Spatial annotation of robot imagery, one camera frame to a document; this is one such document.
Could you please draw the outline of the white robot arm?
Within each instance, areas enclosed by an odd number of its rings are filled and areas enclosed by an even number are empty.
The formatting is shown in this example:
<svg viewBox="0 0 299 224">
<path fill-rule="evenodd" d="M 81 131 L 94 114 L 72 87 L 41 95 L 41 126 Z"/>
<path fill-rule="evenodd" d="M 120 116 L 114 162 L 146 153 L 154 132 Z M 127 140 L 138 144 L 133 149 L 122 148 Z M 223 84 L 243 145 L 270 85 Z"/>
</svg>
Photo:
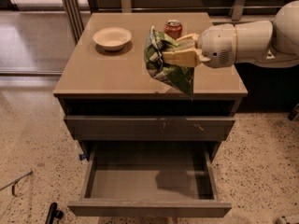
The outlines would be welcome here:
<svg viewBox="0 0 299 224">
<path fill-rule="evenodd" d="M 224 23 L 207 28 L 200 35 L 178 40 L 179 49 L 162 53 L 166 63 L 212 68 L 235 63 L 253 63 L 266 68 L 287 68 L 299 64 L 299 1 L 282 7 L 273 21 Z"/>
</svg>

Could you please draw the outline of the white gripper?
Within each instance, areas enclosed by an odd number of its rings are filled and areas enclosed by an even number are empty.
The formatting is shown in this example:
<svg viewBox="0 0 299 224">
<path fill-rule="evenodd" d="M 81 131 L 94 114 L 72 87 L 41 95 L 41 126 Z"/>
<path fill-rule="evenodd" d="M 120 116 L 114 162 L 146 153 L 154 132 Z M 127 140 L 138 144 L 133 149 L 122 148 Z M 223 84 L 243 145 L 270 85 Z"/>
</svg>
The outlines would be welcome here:
<svg viewBox="0 0 299 224">
<path fill-rule="evenodd" d="M 200 35 L 177 39 L 182 50 L 164 51 L 165 63 L 194 68 L 200 63 L 212 67 L 230 67 L 236 57 L 236 28 L 229 23 L 211 26 Z"/>
</svg>

